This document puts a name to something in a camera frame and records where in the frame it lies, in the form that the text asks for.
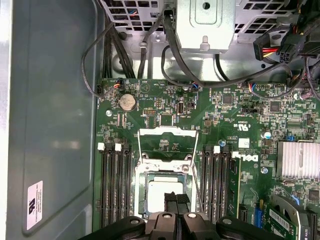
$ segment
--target gray metal wall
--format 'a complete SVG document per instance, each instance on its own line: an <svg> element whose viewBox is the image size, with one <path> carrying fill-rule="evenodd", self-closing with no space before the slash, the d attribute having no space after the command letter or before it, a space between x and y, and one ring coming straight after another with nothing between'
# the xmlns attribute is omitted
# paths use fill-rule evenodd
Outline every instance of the gray metal wall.
<svg viewBox="0 0 320 240"><path fill-rule="evenodd" d="M95 111L80 61L102 30L101 13L91 0L14 1L8 240L74 240L92 230ZM99 78L100 57L88 56L90 79ZM39 181L42 220L27 230L27 191Z"/></svg>

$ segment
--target white sticker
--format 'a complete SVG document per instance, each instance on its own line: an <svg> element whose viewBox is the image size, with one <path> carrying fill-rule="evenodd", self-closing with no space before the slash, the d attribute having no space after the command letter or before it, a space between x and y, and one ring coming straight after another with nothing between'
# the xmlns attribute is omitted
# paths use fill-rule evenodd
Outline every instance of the white sticker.
<svg viewBox="0 0 320 240"><path fill-rule="evenodd" d="M239 148L248 149L250 147L250 138L239 138Z"/></svg>
<svg viewBox="0 0 320 240"><path fill-rule="evenodd" d="M273 210L269 210L269 215L274 220L276 220L282 227L284 227L288 232L290 232L290 225L289 223L284 220L282 217L280 217L278 214L276 214Z"/></svg>
<svg viewBox="0 0 320 240"><path fill-rule="evenodd" d="M26 229L31 229L42 219L43 181L39 181L28 187Z"/></svg>

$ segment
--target green circuit board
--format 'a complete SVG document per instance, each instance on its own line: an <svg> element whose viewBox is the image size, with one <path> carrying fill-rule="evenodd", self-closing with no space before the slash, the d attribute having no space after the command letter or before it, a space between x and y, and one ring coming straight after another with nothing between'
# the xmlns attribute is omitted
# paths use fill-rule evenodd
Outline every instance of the green circuit board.
<svg viewBox="0 0 320 240"><path fill-rule="evenodd" d="M107 91L116 82L117 79L103 79L99 90ZM255 91L265 96L276 96L286 91L286 85L257 84ZM139 158L137 133L139 129L160 126L199 133L195 151L199 186L204 179L205 148L225 143L221 152L232 155L239 171L228 178L230 188L234 188L234 204L229 197L228 213L231 210L235 217L240 217L238 208L241 206L246 209L246 221L255 224L255 209L261 204L260 200L268 202L271 194L294 195L301 206L320 214L318 181L297 179L294 185L285 185L276 177L279 141L320 143L320 104L313 97L301 100L300 94L307 91L300 87L284 98L268 100L253 96L247 86L240 84L217 89L190 87L186 90L165 80L124 79L120 88L105 99L97 100L93 230L112 223L111 215L116 221L134 213L135 166ZM135 99L130 111L120 107L120 98L125 94ZM262 137L265 132L271 133L270 139ZM193 139L170 134L141 136L140 139L142 151L150 158L168 161L192 154L195 146ZM98 143L105 143L106 148L109 144L110 149L112 144L121 144L125 155L121 158L116 155L117 162L104 169L103 162L108 160L97 149ZM129 180L118 183L119 178ZM115 192L106 192L103 186L113 186L108 191L113 189ZM310 198L310 190L317 192L318 199ZM122 194L116 197L117 191ZM103 209L108 208L111 202L117 210L109 209L106 217ZM198 199L196 210L200 210Z"/></svg>

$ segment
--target motherboard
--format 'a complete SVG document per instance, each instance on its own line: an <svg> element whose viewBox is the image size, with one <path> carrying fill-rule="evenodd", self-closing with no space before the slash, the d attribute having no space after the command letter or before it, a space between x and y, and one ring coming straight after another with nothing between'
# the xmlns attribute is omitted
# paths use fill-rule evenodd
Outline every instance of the motherboard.
<svg viewBox="0 0 320 240"><path fill-rule="evenodd" d="M274 99L253 96L245 84L155 79L103 79L98 90L112 87L96 105L94 231L130 215L147 221L174 192L213 223L228 215L285 239L303 231L317 239L320 104L302 97L307 87ZM255 86L267 97L286 91ZM306 228L295 218L303 214Z"/></svg>

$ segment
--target heatsink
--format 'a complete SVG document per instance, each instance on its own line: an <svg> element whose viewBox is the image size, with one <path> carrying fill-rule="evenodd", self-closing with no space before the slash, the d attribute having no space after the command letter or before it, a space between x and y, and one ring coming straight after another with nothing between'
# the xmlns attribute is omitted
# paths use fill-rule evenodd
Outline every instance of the heatsink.
<svg viewBox="0 0 320 240"><path fill-rule="evenodd" d="M277 152L277 177L320 178L320 143L279 142Z"/></svg>

